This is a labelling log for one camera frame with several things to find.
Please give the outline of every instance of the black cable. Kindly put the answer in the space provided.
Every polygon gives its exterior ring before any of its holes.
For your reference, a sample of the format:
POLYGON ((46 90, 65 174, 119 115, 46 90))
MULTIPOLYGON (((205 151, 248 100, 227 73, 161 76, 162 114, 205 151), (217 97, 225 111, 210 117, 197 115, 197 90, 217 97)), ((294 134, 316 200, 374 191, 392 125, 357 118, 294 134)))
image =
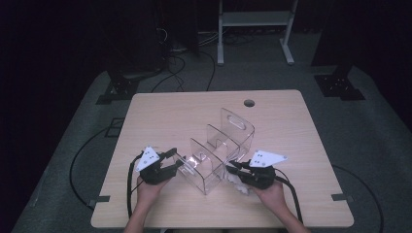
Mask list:
POLYGON ((333 167, 333 168, 337 168, 337 169, 339 169, 339 170, 341 170, 341 171, 344 171, 344 172, 348 173, 349 175, 351 175, 351 176, 353 176, 354 178, 356 178, 361 184, 363 184, 363 186, 367 189, 367 191, 368 191, 368 192, 370 193, 370 195, 373 197, 373 200, 375 201, 376 207, 378 208, 379 218, 380 218, 380 220, 381 220, 381 222, 380 222, 380 224, 379 224, 379 232, 380 232, 380 233, 384 232, 384 224, 385 224, 385 223, 384 223, 384 222, 385 222, 385 220, 384 220, 384 213, 383 213, 383 211, 382 211, 381 205, 380 205, 379 202, 378 202, 378 198, 376 197, 375 193, 373 193, 372 189, 371 189, 360 177, 358 177, 357 175, 355 175, 353 172, 351 172, 351 171, 349 171, 349 170, 347 170, 347 169, 345 169, 345 168, 343 168, 343 167, 334 165, 334 164, 332 164, 332 167, 333 167))
POLYGON ((126 191, 126 199, 127 199, 127 213, 129 218, 131 217, 132 211, 131 211, 131 193, 134 191, 135 188, 133 188, 133 190, 131 190, 131 180, 132 180, 132 176, 133 176, 133 169, 134 169, 134 164, 136 163, 136 160, 141 158, 143 155, 143 152, 140 153, 139 155, 137 155, 133 161, 131 161, 130 165, 129 165, 129 171, 127 173, 127 191, 126 191))
POLYGON ((76 152, 75 156, 73 157, 72 160, 72 164, 70 165, 70 171, 69 171, 69 181, 70 181, 70 187, 72 188, 74 194, 76 195, 76 198, 79 199, 80 202, 82 202, 85 206, 87 206, 89 209, 91 209, 92 211, 94 210, 94 208, 92 208, 91 206, 89 206, 87 204, 87 202, 80 196, 79 192, 76 190, 74 184, 73 184, 73 167, 76 163, 76 159, 78 158, 80 152, 87 146, 88 143, 90 143, 95 137, 97 137, 99 134, 103 133, 104 131, 108 130, 111 126, 119 124, 119 123, 123 123, 123 121, 119 121, 115 124, 112 124, 110 126, 105 127, 104 129, 100 130, 99 132, 97 132, 96 134, 94 134, 91 138, 89 138, 80 148, 79 150, 76 152))
POLYGON ((166 80, 168 80, 168 79, 170 79, 170 78, 172 78, 172 77, 175 77, 176 74, 179 74, 179 73, 185 68, 185 66, 186 66, 185 60, 184 60, 183 58, 179 57, 179 56, 175 56, 175 58, 178 58, 178 59, 180 59, 180 60, 183 62, 182 67, 181 67, 176 73, 173 73, 173 72, 172 72, 172 74, 171 74, 170 76, 167 76, 166 78, 164 78, 163 80, 161 80, 160 82, 158 82, 158 83, 152 88, 151 93, 155 92, 155 89, 156 89, 158 86, 160 86, 163 82, 165 82, 166 80))
POLYGON ((302 212, 300 211, 299 200, 297 199, 296 190, 294 190, 293 185, 289 181, 287 181, 287 180, 285 180, 281 177, 278 177, 278 176, 275 177, 275 180, 278 181, 278 182, 284 183, 291 190, 292 196, 293 196, 293 201, 294 201, 294 207, 296 208, 297 218, 303 224, 303 217, 302 217, 302 212))
POLYGON ((279 170, 279 169, 277 169, 277 168, 275 168, 275 171, 278 171, 278 172, 282 173, 282 175, 284 175, 284 177, 286 178, 286 180, 289 182, 289 178, 288 178, 288 176, 287 176, 284 172, 282 172, 281 170, 279 170))
MULTIPOLYGON (((181 57, 177 57, 177 56, 171 56, 171 57, 174 57, 175 59, 176 59, 176 58, 181 59, 183 62, 185 62, 185 60, 184 60, 183 58, 181 58, 181 57)), ((176 81, 177 81, 178 84, 179 84, 179 86, 176 87, 176 92, 178 92, 179 89, 180 89, 182 92, 185 92, 185 90, 183 89, 183 84, 185 83, 185 81, 184 81, 180 76, 178 76, 178 73, 173 72, 173 71, 170 69, 170 66, 168 67, 168 71, 169 71, 171 74, 174 74, 174 77, 175 77, 176 81)))
POLYGON ((212 60, 212 64, 213 64, 213 72, 212 72, 212 76, 210 77, 209 83, 207 84, 207 87, 206 87, 206 91, 209 91, 210 84, 212 83, 212 80, 213 80, 213 78, 215 77, 215 72, 216 72, 215 59, 213 59, 213 56, 212 56, 212 55, 210 55, 210 54, 209 54, 209 53, 207 53, 207 52, 200 51, 200 53, 203 53, 203 54, 205 54, 205 55, 209 56, 209 57, 210 57, 210 59, 212 60))
POLYGON ((137 183, 137 185, 131 190, 131 193, 133 193, 134 190, 136 190, 140 186, 140 184, 142 184, 142 182, 143 181, 140 181, 139 183, 137 183))

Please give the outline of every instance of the clear plastic container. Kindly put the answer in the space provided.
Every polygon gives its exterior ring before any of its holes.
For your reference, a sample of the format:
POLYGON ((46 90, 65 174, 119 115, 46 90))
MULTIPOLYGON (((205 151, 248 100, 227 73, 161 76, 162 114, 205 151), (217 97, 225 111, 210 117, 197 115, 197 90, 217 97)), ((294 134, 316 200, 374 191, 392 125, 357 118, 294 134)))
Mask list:
POLYGON ((190 139, 191 156, 173 156, 175 161, 184 162, 179 172, 205 195, 223 179, 227 161, 238 161, 249 152, 255 128, 244 118, 221 109, 221 128, 208 124, 206 133, 205 144, 190 139))

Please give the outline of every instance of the floor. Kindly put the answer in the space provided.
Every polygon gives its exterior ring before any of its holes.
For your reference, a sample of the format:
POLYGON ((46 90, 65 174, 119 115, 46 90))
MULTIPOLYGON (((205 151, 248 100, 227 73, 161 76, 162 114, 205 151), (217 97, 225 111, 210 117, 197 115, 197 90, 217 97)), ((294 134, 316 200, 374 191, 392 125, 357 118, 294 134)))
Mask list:
MULTIPOLYGON (((365 233, 379 232, 383 225, 383 232, 409 232, 411 132, 373 80, 356 67, 348 78, 365 100, 342 101, 323 96, 314 76, 330 74, 334 67, 310 66, 320 34, 291 35, 290 48, 295 60, 292 66, 282 54, 280 37, 281 34, 248 36, 248 43, 225 46, 224 66, 215 64, 216 45, 200 48, 206 53, 199 55, 177 53, 169 58, 170 70, 182 71, 161 84, 171 75, 169 71, 142 80, 137 92, 299 90, 329 160, 336 165, 335 173, 343 191, 353 198, 349 206, 355 218, 355 224, 346 229, 311 230, 365 233)), ((109 76, 103 72, 90 86, 13 232, 121 232, 93 228, 92 211, 76 198, 69 181, 71 174, 74 187, 86 202, 99 195, 117 138, 98 132, 113 118, 125 117, 130 103, 121 100, 96 105, 109 82, 109 76)))

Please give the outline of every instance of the white shelf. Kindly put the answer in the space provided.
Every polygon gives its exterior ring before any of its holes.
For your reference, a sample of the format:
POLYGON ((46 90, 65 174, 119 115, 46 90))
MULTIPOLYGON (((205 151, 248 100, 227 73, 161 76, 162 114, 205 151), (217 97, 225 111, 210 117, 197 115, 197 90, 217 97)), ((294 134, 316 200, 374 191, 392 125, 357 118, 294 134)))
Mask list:
POLYGON ((223 13, 223 26, 288 25, 289 11, 223 13))

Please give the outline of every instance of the human hand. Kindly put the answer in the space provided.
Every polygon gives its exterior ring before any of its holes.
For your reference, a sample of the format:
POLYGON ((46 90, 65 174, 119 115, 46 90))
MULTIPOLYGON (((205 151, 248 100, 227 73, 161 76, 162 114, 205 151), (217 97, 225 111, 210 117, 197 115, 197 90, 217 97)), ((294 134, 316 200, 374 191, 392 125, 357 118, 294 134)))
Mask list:
POLYGON ((163 187, 170 180, 166 180, 156 185, 148 184, 141 177, 137 178, 137 203, 134 208, 133 215, 124 228, 124 232, 142 233, 146 216, 151 209, 153 203, 160 194, 163 187))
POLYGON ((284 223, 289 232, 310 232, 309 229, 307 229, 289 210, 288 205, 286 204, 282 183, 274 181, 267 189, 258 189, 253 186, 251 186, 251 189, 255 192, 263 205, 284 223))
POLYGON ((157 199, 160 191, 169 181, 170 179, 158 184, 148 184, 145 183, 141 177, 138 177, 137 183, 139 186, 137 187, 137 203, 150 207, 157 199))
POLYGON ((267 189, 259 189, 253 186, 251 186, 251 189, 258 196, 263 205, 276 216, 290 211, 286 204, 282 183, 274 181, 267 189))

